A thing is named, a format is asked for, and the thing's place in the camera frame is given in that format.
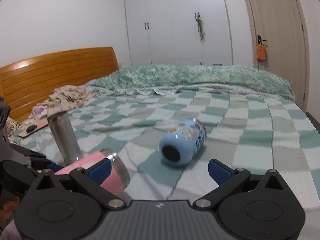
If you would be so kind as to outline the pink steel tumbler cup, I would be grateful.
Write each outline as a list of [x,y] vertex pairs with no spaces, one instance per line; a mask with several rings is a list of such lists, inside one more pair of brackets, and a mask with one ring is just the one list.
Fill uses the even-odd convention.
[[76,168],[84,168],[85,175],[112,194],[123,192],[130,184],[130,175],[114,150],[105,148],[57,171],[57,175],[69,174]]

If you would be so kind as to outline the tall stainless steel cup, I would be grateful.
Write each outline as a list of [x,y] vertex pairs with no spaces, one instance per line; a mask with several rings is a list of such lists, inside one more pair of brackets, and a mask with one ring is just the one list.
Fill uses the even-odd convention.
[[47,118],[48,125],[66,165],[83,158],[80,146],[66,111],[57,112]]

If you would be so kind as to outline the light blue cartoon cup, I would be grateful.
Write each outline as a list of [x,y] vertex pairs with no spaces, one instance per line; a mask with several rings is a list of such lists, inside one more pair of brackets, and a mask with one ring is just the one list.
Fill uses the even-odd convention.
[[207,130],[199,120],[187,119],[163,135],[159,150],[164,161],[172,166],[187,166],[199,152]]

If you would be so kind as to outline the black computer mouse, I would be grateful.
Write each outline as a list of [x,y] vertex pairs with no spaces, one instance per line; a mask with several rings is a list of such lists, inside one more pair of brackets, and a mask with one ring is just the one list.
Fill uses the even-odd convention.
[[30,126],[26,129],[26,132],[27,132],[27,133],[31,133],[31,132],[33,132],[35,129],[37,129],[37,125],[30,125]]

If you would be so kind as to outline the green checkered bed sheet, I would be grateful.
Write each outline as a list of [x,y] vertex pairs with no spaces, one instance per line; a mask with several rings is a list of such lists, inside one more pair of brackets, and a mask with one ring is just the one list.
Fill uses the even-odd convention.
[[253,174],[275,169],[305,209],[319,207],[319,133],[293,101],[194,88],[102,95],[68,115],[82,152],[118,153],[130,199],[194,201],[217,186],[215,158]]

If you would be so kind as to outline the beige crumpled clothing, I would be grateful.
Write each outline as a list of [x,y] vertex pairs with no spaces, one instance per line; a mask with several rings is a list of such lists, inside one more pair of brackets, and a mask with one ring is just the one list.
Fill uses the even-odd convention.
[[60,111],[69,111],[74,108],[79,108],[94,96],[93,91],[85,86],[66,85],[54,89],[47,100],[38,103],[37,105],[47,105],[47,117],[49,117]]

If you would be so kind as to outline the orange wooden headboard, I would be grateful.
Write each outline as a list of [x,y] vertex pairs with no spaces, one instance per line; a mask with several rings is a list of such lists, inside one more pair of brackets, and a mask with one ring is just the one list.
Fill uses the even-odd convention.
[[1,97],[11,107],[10,117],[23,121],[32,107],[46,100],[54,89],[83,85],[118,69],[112,47],[40,55],[1,68]]

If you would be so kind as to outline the green floral quilt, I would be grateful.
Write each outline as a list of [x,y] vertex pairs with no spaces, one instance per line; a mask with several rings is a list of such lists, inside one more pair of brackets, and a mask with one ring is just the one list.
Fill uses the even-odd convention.
[[291,82],[246,66],[176,66],[151,64],[120,69],[85,84],[108,95],[168,95],[184,89],[212,88],[227,93],[258,94],[295,100]]

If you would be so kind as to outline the hanging ornament on wardrobe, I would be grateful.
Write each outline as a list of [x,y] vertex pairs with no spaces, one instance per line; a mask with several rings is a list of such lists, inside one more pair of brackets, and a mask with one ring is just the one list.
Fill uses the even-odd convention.
[[204,31],[204,23],[203,23],[202,17],[199,12],[195,12],[194,16],[195,16],[195,21],[197,23],[197,31],[200,35],[200,41],[204,43],[206,40],[205,38],[206,33]]

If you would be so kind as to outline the beige wooden door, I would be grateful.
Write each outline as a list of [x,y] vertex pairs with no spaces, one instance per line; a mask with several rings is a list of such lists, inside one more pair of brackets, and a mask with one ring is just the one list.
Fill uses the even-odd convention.
[[266,46],[266,60],[254,66],[289,80],[295,103],[306,111],[309,95],[308,34],[299,0],[245,0],[253,46]]

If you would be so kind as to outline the white wardrobe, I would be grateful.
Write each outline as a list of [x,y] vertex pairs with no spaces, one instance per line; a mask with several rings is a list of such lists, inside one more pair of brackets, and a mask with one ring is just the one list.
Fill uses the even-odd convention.
[[[131,64],[233,64],[225,0],[125,0]],[[199,12],[205,42],[194,13]]]

